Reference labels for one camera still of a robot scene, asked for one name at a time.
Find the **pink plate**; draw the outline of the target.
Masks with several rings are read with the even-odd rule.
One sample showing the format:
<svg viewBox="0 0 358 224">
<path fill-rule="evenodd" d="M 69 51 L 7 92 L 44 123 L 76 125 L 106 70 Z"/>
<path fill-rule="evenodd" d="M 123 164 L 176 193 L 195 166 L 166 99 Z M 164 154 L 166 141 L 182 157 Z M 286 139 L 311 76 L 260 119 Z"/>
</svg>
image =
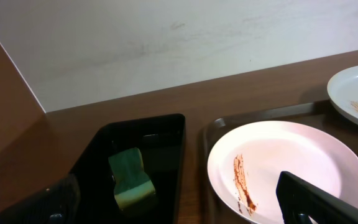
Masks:
<svg viewBox="0 0 358 224">
<path fill-rule="evenodd" d="M 283 223 L 276 196 L 283 171 L 358 208 L 358 157 L 304 124 L 260 121 L 233 129 L 213 146 L 207 171 L 216 195 L 252 223 Z"/>
</svg>

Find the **green and yellow sponge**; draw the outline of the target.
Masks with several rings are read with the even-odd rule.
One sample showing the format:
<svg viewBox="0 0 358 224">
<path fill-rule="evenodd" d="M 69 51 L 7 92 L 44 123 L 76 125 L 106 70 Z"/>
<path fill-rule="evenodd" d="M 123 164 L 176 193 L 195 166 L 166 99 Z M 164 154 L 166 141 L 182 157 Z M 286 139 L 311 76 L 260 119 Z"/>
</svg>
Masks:
<svg viewBox="0 0 358 224">
<path fill-rule="evenodd" d="M 115 181 L 114 198 L 121 210 L 155 195 L 155 187 L 144 170 L 139 148 L 133 147 L 108 158 Z"/>
</svg>

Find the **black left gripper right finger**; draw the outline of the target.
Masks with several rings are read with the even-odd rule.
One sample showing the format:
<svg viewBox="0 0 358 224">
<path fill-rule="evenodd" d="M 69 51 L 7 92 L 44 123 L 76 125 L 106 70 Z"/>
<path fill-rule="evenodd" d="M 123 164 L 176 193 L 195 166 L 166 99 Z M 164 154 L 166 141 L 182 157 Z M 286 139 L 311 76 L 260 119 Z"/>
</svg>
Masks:
<svg viewBox="0 0 358 224">
<path fill-rule="evenodd" d="M 296 175 L 282 171 L 276 196 L 285 224 L 358 224 L 358 209 Z"/>
</svg>

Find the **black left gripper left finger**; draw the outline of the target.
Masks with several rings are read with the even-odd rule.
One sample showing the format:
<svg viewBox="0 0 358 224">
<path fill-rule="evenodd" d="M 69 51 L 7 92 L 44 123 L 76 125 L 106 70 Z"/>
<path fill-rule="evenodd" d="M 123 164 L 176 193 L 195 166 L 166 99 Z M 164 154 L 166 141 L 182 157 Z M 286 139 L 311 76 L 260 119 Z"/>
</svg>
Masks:
<svg viewBox="0 0 358 224">
<path fill-rule="evenodd" d="M 0 212 L 0 223 L 74 223 L 80 204 L 80 188 L 70 174 L 56 184 Z"/>
</svg>

